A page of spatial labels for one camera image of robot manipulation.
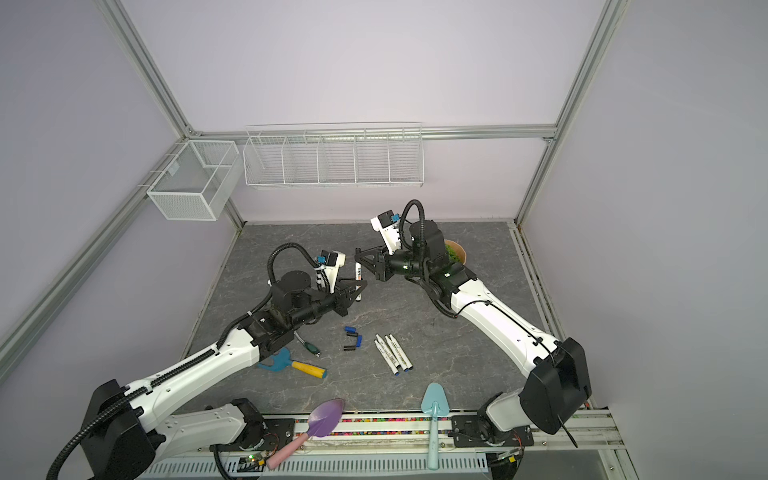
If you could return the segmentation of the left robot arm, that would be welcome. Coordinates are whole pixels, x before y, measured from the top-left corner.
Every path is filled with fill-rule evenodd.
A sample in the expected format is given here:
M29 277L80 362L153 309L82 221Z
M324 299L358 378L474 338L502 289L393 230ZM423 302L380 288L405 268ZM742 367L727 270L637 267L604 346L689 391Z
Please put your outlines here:
M272 281L266 297L211 345L130 384L110 380L99 386L80 430L57 454L47 478L58 478L77 448L96 479L135 479L161 460L198 449L279 450L286 434L270 428L246 398L187 414L178 410L227 377L276 359L299 327L329 313L347 315L366 286L364 280L324 275L314 288L305 271Z

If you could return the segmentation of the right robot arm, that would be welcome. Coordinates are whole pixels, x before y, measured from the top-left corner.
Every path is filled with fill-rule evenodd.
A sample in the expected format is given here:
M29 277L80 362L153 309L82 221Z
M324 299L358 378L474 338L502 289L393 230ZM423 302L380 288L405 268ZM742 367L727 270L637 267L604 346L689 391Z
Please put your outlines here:
M535 426L553 435L592 395L584 348L559 340L506 306L445 248L432 220L413 224L387 211L371 221L383 243L359 249L355 260L379 281L401 275L425 291L440 313L462 317L490 338L518 367L522 388L499 393L479 410L479 437L497 445L518 428Z

